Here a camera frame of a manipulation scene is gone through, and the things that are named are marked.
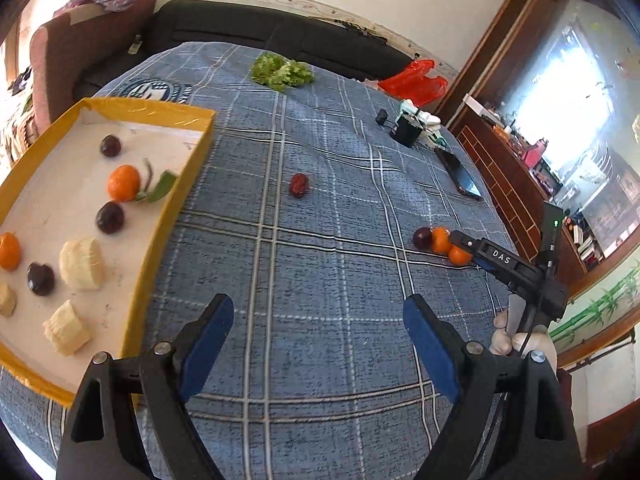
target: red date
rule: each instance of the red date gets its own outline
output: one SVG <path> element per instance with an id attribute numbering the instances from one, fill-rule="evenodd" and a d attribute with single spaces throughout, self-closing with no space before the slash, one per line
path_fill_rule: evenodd
<path id="1" fill-rule="evenodd" d="M 296 173 L 291 177 L 291 183 L 289 184 L 289 192 L 296 198 L 302 198 L 302 196 L 309 189 L 309 177 L 304 173 Z"/>

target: green lettuce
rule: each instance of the green lettuce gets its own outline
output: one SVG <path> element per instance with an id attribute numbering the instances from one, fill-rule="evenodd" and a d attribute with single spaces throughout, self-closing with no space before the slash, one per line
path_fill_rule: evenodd
<path id="1" fill-rule="evenodd" d="M 251 80 L 282 92 L 287 86 L 312 83 L 314 75 L 306 63 L 293 61 L 273 52 L 265 52 L 254 61 Z"/>

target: tray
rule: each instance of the tray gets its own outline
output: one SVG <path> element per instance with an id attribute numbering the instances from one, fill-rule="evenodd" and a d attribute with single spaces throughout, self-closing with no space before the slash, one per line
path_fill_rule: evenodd
<path id="1" fill-rule="evenodd" d="M 185 105 L 127 98 L 83 99 L 31 146 L 0 186 L 0 232 L 13 232 L 22 246 L 17 269 L 0 269 L 0 281 L 16 291 L 14 314 L 0 316 L 0 362 L 40 394 L 70 406 L 92 356 L 136 355 L 164 247 L 180 208 L 213 139 L 214 112 Z M 118 136 L 122 152 L 106 158 L 98 149 L 108 134 Z M 163 170 L 179 177 L 155 203 L 123 204 L 124 228 L 113 235 L 95 226 L 98 209 L 110 200 L 111 171 L 131 164 L 145 181 L 148 158 L 156 182 Z M 106 280 L 98 291 L 69 289 L 58 259 L 67 240 L 95 237 L 102 249 Z M 54 269 L 56 286 L 39 297 L 27 286 L 31 262 Z M 74 355 L 58 354 L 42 324 L 71 300 L 92 339 Z"/>

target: wooden cabinet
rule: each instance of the wooden cabinet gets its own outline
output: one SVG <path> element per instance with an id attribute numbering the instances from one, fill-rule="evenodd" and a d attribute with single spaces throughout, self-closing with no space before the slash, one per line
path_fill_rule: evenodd
<path id="1" fill-rule="evenodd" d="M 518 254 L 533 260 L 540 244 L 543 204 L 549 196 L 508 143 L 466 105 L 451 131 L 482 175 Z M 571 289 L 586 272 L 573 244 L 573 237 L 563 227 L 559 243 L 558 280 Z"/>

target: blue plaid blanket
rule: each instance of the blue plaid blanket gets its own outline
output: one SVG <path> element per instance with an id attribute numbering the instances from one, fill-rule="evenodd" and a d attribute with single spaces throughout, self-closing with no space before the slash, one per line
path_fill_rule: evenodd
<path id="1" fill-rule="evenodd" d="M 99 95 L 218 111 L 215 139 L 156 277 L 143 343 L 173 338 L 218 292 L 236 320 L 204 391 L 187 405 L 226 478 L 398 480 L 420 467 L 450 405 L 402 324 L 422 294 L 465 339 L 488 344 L 507 290 L 474 266 L 412 246 L 444 225 L 513 248 L 482 179 L 483 202 L 456 192 L 434 153 L 393 141 L 374 120 L 398 102 L 326 70 L 275 92 L 249 72 L 260 50 L 185 43 Z M 294 198 L 295 173 L 310 179 Z M 66 410 L 0 372 L 7 426 L 55 465 Z M 144 403 L 152 468 L 170 478 Z"/>

